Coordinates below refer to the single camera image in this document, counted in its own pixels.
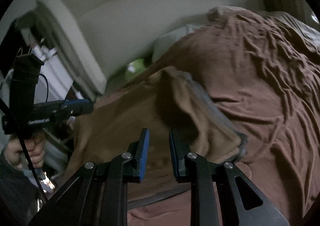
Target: blue gripper pad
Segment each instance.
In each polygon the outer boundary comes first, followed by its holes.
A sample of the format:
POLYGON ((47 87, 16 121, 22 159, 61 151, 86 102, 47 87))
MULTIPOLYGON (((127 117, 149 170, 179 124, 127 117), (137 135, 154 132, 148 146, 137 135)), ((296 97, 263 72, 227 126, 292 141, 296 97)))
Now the blue gripper pad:
POLYGON ((142 182, 144 175, 146 173, 147 167, 147 158, 148 158, 148 150, 149 150, 149 130, 142 129, 139 143, 137 146, 137 151, 135 154, 135 160, 137 164, 137 171, 139 173, 139 181, 142 182))
POLYGON ((176 153, 176 148, 174 144, 174 139, 172 135, 172 131, 169 133, 169 146, 170 146, 170 154, 171 154, 171 162, 172 162, 172 169, 174 177, 177 179, 179 171, 178 171, 178 157, 176 153))

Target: black mount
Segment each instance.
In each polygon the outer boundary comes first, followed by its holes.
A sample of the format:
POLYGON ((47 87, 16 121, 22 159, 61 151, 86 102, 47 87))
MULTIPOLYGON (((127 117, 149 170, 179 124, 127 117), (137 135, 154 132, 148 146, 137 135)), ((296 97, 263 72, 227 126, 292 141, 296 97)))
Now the black mount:
MULTIPOLYGON (((289 226, 267 197, 233 163, 215 164, 191 152, 177 132, 169 136, 178 183, 191 183, 191 226, 218 226, 218 191, 223 226, 289 226)), ((30 226, 127 226, 127 183, 141 183, 149 130, 111 162, 84 164, 33 217, 30 226)))

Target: metal pivot screw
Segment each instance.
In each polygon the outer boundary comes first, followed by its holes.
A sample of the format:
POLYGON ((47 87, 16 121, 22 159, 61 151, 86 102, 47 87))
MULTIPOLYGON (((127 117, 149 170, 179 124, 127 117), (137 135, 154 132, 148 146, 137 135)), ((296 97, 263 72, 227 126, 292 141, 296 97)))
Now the metal pivot screw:
POLYGON ((189 153, 187 154, 187 157, 190 158, 190 159, 195 159, 195 158, 197 158, 197 154, 194 153, 194 152, 189 152, 189 153))
POLYGON ((225 163, 223 163, 223 166, 226 169, 233 169, 233 164, 231 162, 225 162, 225 163))
POLYGON ((84 164, 84 167, 86 169, 91 169, 91 168, 94 167, 94 163, 93 162, 87 162, 87 163, 84 164))
POLYGON ((121 157, 124 159, 129 159, 129 158, 131 158, 131 153, 129 153, 129 152, 122 153, 121 157))

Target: black cable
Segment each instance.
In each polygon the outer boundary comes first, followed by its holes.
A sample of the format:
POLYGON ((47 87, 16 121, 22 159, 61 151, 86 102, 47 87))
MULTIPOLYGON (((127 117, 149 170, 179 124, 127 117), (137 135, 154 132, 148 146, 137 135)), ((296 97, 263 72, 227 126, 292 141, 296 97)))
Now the black cable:
POLYGON ((40 76, 42 76, 45 79, 45 82, 47 83, 47 99, 45 100, 46 102, 48 101, 48 96, 49 96, 49 83, 48 83, 48 79, 45 77, 44 74, 39 74, 40 76))
POLYGON ((39 181, 39 179, 37 177, 37 174, 36 174, 35 168, 34 168, 34 166, 32 164, 31 158, 29 156, 26 144, 25 144, 25 142, 24 142, 24 140, 23 140, 23 138, 21 136, 21 131, 20 131, 20 129, 19 129, 18 125, 17 125, 17 122, 16 122, 14 116, 12 115, 9 107, 5 104, 5 102, 1 98, 0 98, 0 110, 4 113, 4 115, 6 115, 8 118, 10 118, 10 120, 13 121, 13 124, 15 126, 16 135, 17 135, 17 137, 19 139, 20 145, 22 147, 22 151, 23 151, 23 153, 24 153, 24 155, 26 157, 26 160, 28 161, 29 169, 31 170, 31 172, 33 174, 33 177, 35 178, 35 181, 37 183, 37 186, 38 186, 38 188, 40 190, 40 195, 42 197, 41 198, 42 202, 45 204, 48 201, 48 199, 47 199, 47 196, 45 195, 44 190, 42 188, 42 185, 40 184, 40 181, 39 181))

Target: tan blanket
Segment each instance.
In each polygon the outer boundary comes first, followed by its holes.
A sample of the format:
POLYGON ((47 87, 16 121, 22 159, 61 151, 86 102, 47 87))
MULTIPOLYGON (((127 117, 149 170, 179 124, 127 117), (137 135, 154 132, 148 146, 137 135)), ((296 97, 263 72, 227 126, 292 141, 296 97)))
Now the tan blanket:
POLYGON ((299 225, 320 191, 320 53, 273 17, 243 10, 211 20, 132 83, 169 65, 191 73, 249 136, 242 162, 252 181, 299 225))
POLYGON ((201 89, 190 75, 168 67, 121 95, 102 99, 92 114, 77 119, 75 151, 66 178, 87 161, 100 164, 126 152, 129 143, 139 139, 142 128, 150 129, 147 172, 142 184, 129 184, 128 200, 177 186, 169 150, 170 128, 177 129, 180 140, 209 161, 220 163, 239 154, 241 139, 217 118, 211 99, 201 89))

